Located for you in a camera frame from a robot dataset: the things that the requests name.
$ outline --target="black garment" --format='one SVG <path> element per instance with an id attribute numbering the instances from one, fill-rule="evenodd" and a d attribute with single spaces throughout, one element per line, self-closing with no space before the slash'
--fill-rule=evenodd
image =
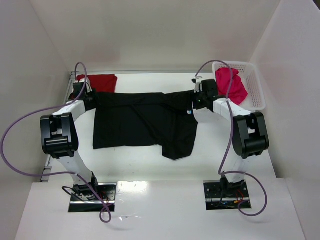
<path id="1" fill-rule="evenodd" d="M 192 95 L 98 92 L 93 148 L 161 145 L 166 158 L 190 156 L 198 126 Z"/>

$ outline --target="purple cable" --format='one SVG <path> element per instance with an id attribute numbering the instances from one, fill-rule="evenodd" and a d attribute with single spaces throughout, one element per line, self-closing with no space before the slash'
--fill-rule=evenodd
<path id="1" fill-rule="evenodd" d="M 260 185 L 260 187 L 262 188 L 262 191 L 264 193 L 264 198 L 265 198 L 265 202 L 264 202 L 264 206 L 263 208 L 257 212 L 257 213 L 254 213 L 254 214 L 248 214 L 248 213 L 245 213 L 243 212 L 241 209 L 240 209 L 240 206 L 241 204 L 245 203 L 245 202 L 248 202 L 249 200 L 245 200 L 245 201 L 241 201 L 239 204 L 238 204 L 238 210 L 240 211 L 240 213 L 242 213 L 243 215 L 245 216 L 249 216 L 249 217 L 255 217 L 255 216 L 258 216 L 260 215 L 267 207 L 267 204 L 268 204 L 268 196 L 267 196 L 267 192 L 264 188 L 264 186 L 262 185 L 262 183 L 253 175 L 249 174 L 249 173 L 246 173 L 244 171 L 224 171 L 222 172 L 222 168 L 224 167 L 224 164 L 227 160 L 227 156 L 228 156 L 228 153 L 229 153 L 229 150 L 231 148 L 231 144 L 232 144 L 232 138 L 233 138 L 233 135 L 234 135 L 234 118 L 233 118 L 233 113 L 232 113 L 232 109 L 231 109 L 231 106 L 230 106 L 230 103 L 229 103 L 229 92 L 230 92 L 230 89 L 231 89 L 231 86 L 232 86 L 232 82 L 233 82 L 233 73 L 232 73 L 232 69 L 231 67 L 225 63 L 224 61 L 220 61 L 220 60 L 210 60 L 210 61 L 207 61 L 205 64 L 203 64 L 200 69 L 198 70 L 198 72 L 195 74 L 195 77 L 198 76 L 198 74 L 200 73 L 200 71 L 209 63 L 214 63 L 214 62 L 218 62 L 218 63 L 222 63 L 224 65 L 227 66 L 227 68 L 230 70 L 230 84 L 229 84 L 229 87 L 227 89 L 227 92 L 226 92 L 226 95 L 225 95 L 225 98 L 226 98 L 226 104 L 228 106 L 228 109 L 229 109 L 229 113 L 230 113 L 230 119 L 231 119 L 231 130 L 230 130 L 230 137 L 229 137 L 229 142 L 228 142 L 228 145 L 226 147 L 226 150 L 225 150 L 225 153 L 224 153 L 224 156 L 223 156 L 223 159 L 222 159 L 222 162 L 221 162 L 221 165 L 219 167 L 219 170 L 218 170 L 218 174 L 221 175 L 221 176 L 224 176 L 226 174 L 244 174 L 244 175 L 247 175 L 251 178 L 253 178 L 254 180 L 256 180 L 256 182 Z"/>
<path id="2" fill-rule="evenodd" d="M 27 173 L 27 172 L 23 172 L 23 171 L 20 171 L 19 169 L 15 168 L 14 166 L 12 166 L 10 164 L 10 162 L 7 160 L 6 156 L 5 156 L 5 153 L 4 153 L 4 142 L 5 142 L 5 139 L 6 139 L 6 136 L 8 135 L 9 131 L 13 128 L 14 125 L 16 125 L 18 122 L 20 122 L 21 120 L 31 116 L 31 115 L 34 115 L 34 114 L 37 114 L 37 113 L 40 113 L 40 112 L 44 112 L 44 111 L 47 111 L 47 110 L 52 110 L 52 109 L 57 109 L 57 108 L 63 108 L 63 107 L 66 107 L 66 106 L 69 106 L 71 104 L 73 104 L 75 101 L 77 101 L 80 96 L 82 95 L 82 93 L 84 92 L 85 88 L 87 87 L 87 77 L 88 77 L 88 74 L 87 74 L 87 68 L 86 66 L 82 63 L 82 62 L 78 62 L 76 65 L 75 65 L 75 68 L 74 68 L 74 74 L 75 76 L 77 77 L 77 68 L 78 68 L 78 65 L 82 65 L 83 66 L 83 69 L 84 69 L 84 75 L 85 75 L 85 80 L 84 80 L 84 84 L 82 86 L 82 89 L 79 93 L 79 95 L 72 101 L 72 102 L 69 102 L 67 104 L 63 104 L 63 105 L 59 105 L 59 106 L 52 106 L 52 107 L 46 107 L 46 108 L 43 108 L 43 109 L 40 109 L 40 110 L 36 110 L 36 111 L 33 111 L 33 112 L 30 112 L 20 118 L 18 118 L 16 121 L 14 121 L 10 126 L 8 126 L 8 128 L 4 131 L 3 135 L 2 135 L 2 138 L 1 138 L 1 142 L 0 142 L 0 153 L 1 153 L 1 157 L 4 161 L 4 163 L 10 168 L 12 169 L 13 171 L 15 171 L 16 173 L 18 174 L 21 174 L 21 175 L 24 175 L 24 176 L 27 176 L 27 177 L 47 177 L 47 176 L 54 176 L 54 175 L 61 175 L 61 174 L 71 174 L 71 175 L 76 175 L 78 178 L 80 178 L 86 185 L 87 187 L 92 191 L 92 193 L 95 195 L 96 198 L 99 199 L 99 201 L 102 203 L 103 205 L 103 208 L 102 210 L 100 211 L 100 220 L 104 223 L 109 223 L 111 221 L 111 212 L 109 210 L 109 206 L 112 205 L 110 203 L 106 204 L 104 202 L 103 199 L 100 198 L 100 196 L 96 193 L 96 191 L 93 189 L 93 187 L 80 175 L 78 175 L 76 172 L 72 172 L 72 171 L 60 171 L 60 172 L 53 172 L 53 173 L 46 173 L 46 174 L 33 174 L 33 173 Z M 109 214 L 109 220 L 103 220 L 102 218 L 102 213 L 107 211 L 108 214 Z"/>

